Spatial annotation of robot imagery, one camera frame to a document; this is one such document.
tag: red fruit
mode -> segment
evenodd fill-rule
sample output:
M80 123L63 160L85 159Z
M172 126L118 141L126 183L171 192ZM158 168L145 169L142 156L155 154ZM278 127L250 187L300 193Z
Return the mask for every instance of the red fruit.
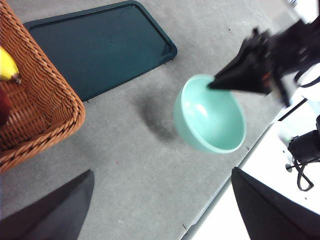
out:
M11 102L0 86L0 126L5 125L9 119Z

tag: mint green bowl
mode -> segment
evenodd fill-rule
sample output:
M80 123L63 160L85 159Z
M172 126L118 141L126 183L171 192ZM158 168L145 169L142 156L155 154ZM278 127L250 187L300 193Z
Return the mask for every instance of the mint green bowl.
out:
M191 77L177 96L173 119L184 139L201 151L227 154L237 150L246 136L246 120L230 91L212 90L211 75Z

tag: gray floor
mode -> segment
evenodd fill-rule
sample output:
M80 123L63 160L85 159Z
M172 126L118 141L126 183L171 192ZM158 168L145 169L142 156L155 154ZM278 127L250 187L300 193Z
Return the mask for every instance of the gray floor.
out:
M27 22L116 1L8 2ZM2 218L92 169L95 188L80 240L180 239L281 109L272 95L237 92L247 116L239 150L213 155L183 143L172 108L185 81L215 74L253 27L271 22L257 0L140 2L174 41L178 56L90 100L76 134L2 174Z

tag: yellow banana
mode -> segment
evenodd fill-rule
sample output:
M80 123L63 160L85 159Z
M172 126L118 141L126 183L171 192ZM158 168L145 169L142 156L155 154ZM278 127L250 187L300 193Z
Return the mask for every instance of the yellow banana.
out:
M14 59L0 46L0 79L2 81L15 81L21 84L21 75Z

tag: dark green tray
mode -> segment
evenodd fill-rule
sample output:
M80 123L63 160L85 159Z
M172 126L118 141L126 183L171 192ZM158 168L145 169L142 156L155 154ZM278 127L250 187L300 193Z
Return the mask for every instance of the dark green tray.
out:
M71 87L86 101L177 55L137 1L124 1L24 24Z

